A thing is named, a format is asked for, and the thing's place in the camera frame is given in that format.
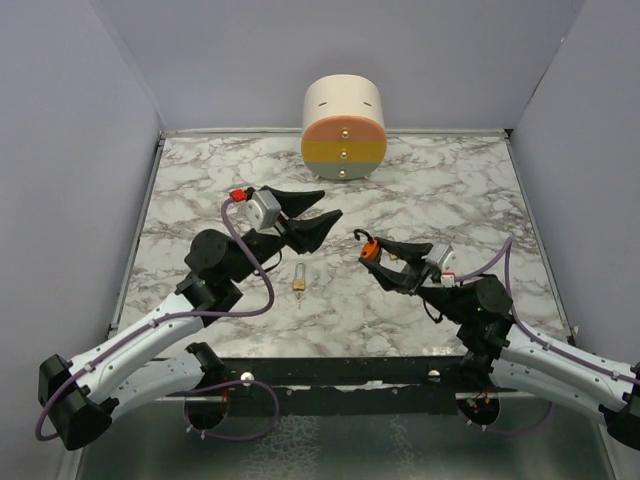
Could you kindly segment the orange black padlock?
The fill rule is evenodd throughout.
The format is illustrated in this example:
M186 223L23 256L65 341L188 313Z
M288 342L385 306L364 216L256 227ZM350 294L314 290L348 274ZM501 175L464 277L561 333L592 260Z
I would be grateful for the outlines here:
M379 242L366 230L355 229L353 236L356 240L365 238L365 243L360 252L360 258L369 261L377 261L380 257L380 245Z

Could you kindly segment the long-shackle brass padlock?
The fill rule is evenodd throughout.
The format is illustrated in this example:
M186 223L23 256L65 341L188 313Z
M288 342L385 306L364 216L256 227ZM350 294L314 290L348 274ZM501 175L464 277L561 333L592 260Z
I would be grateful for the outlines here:
M298 308L301 308L301 302L306 291L306 265L303 262L299 262L295 266L292 290L298 303Z

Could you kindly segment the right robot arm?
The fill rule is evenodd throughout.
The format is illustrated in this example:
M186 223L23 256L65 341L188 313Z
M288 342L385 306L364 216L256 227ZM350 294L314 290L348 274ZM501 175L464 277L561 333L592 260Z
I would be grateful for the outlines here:
M383 290L421 299L435 323L457 325L467 352L459 367L469 390L517 390L577 411L623 445L639 447L639 368L599 357L534 329L517 316L510 278L491 268L508 264L512 242L466 275L448 268L449 245L403 243L357 229L359 261Z

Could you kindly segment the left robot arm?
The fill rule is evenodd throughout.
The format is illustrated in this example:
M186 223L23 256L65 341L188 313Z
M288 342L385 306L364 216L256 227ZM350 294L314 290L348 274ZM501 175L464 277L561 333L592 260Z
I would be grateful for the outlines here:
M275 303L264 263L288 247L302 255L321 246L341 210L304 219L322 190L285 192L264 186L232 191L221 206L226 229L206 229L191 242L186 277L150 313L71 359L53 354L38 371L42 412L35 437L69 451L104 434L113 421L159 397L220 387L224 365L204 343L176 357L155 358L220 318L262 315Z

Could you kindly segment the round three-drawer storage box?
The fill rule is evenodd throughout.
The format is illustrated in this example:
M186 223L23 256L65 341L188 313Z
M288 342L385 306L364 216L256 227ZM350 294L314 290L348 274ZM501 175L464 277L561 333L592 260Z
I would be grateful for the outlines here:
M372 81L334 74L309 86L303 101L301 156L314 175L336 181L368 177L386 150L380 92Z

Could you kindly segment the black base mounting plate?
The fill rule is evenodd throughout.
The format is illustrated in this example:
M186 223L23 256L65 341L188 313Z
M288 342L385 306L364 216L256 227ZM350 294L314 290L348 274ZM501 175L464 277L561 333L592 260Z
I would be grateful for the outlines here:
M270 386L280 414L455 415L456 400L482 391L460 373L461 356L222 358L224 380L245 372Z

